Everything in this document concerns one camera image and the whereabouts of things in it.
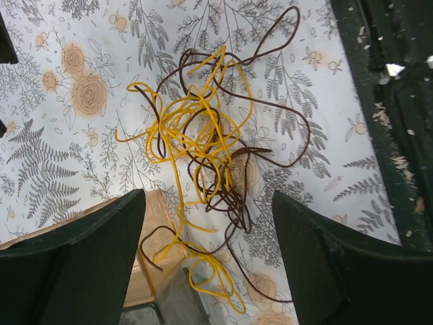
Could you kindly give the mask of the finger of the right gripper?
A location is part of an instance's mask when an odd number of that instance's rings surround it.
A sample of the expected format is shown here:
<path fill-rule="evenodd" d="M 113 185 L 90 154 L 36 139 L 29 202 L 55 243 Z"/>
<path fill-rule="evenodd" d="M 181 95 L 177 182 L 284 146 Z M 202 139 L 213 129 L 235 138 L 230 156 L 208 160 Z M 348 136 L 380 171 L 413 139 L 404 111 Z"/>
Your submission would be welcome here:
<path fill-rule="evenodd" d="M 17 64 L 18 57 L 7 31 L 2 15 L 0 15 L 0 63 Z"/>

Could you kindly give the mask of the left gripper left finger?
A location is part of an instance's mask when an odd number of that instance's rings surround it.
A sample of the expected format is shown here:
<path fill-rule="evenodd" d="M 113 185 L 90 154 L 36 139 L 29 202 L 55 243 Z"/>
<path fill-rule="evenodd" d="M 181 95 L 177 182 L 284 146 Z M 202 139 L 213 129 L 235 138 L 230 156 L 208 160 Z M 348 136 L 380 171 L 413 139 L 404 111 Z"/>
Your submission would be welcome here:
<path fill-rule="evenodd" d="M 118 324 L 145 208 L 133 190 L 1 247 L 1 323 Z"/>

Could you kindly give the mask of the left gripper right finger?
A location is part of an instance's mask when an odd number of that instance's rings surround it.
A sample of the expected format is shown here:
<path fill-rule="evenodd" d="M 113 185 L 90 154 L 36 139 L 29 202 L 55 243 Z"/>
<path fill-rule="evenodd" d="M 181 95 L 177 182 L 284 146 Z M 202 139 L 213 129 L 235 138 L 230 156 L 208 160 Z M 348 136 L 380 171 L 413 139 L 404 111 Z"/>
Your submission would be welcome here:
<path fill-rule="evenodd" d="M 273 221 L 300 324 L 431 324 L 432 254 L 362 234 L 275 192 Z"/>

